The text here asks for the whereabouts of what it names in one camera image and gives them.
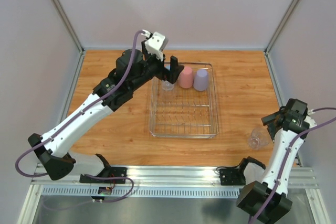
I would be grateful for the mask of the lavender plastic cup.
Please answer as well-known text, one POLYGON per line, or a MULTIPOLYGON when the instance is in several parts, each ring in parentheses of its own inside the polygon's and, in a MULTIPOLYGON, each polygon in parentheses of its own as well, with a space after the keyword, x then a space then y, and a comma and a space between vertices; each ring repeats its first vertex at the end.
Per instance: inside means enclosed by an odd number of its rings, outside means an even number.
POLYGON ((193 82, 193 87, 197 91, 205 91, 208 88, 208 71, 206 69, 198 69, 193 82))

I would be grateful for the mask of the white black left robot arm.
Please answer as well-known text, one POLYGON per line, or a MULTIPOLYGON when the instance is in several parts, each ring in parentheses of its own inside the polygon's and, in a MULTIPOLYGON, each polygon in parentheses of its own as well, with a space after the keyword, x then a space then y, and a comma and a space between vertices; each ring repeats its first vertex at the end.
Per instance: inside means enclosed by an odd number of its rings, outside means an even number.
POLYGON ((134 92, 154 77, 174 84, 184 66, 175 56, 170 65, 151 53, 143 42, 142 50, 128 49, 116 60, 116 67, 93 89, 83 104, 59 125, 43 135, 32 134, 29 144, 51 180, 81 174, 81 181, 103 183, 112 175, 108 161, 100 154, 70 153, 71 147, 95 124, 132 99, 134 92))

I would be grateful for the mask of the pink plastic cup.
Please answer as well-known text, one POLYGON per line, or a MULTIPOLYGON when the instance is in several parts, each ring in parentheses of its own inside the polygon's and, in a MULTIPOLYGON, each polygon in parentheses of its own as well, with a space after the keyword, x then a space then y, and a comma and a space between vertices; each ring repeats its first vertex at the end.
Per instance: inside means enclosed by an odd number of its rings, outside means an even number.
POLYGON ((193 85, 193 70, 191 67, 185 66, 179 76, 179 85, 184 89, 191 88, 193 85))

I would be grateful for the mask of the clear glass cup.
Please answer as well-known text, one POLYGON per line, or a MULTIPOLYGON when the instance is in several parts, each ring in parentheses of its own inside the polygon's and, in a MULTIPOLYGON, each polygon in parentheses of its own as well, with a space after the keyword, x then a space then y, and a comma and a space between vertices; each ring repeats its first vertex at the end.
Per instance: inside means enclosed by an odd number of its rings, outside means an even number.
POLYGON ((254 128, 247 139, 247 144, 253 150, 259 150, 269 144, 268 131, 263 127, 254 128))
POLYGON ((162 81, 161 82, 161 88, 164 90, 164 91, 172 91, 175 87, 175 84, 171 84, 170 82, 168 81, 162 81))

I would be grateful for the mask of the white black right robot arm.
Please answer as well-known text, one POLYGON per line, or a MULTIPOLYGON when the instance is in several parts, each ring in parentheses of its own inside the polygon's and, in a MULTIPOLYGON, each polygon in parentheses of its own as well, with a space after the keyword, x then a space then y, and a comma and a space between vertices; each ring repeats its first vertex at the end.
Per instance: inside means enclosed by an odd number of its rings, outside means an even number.
POLYGON ((289 175, 308 130, 316 123, 308 115, 308 105, 293 98, 261 121, 274 141, 272 155, 265 168, 248 162, 237 170, 237 180, 245 186, 236 205, 249 214, 248 223, 276 223, 291 209, 292 201, 287 198, 289 175))

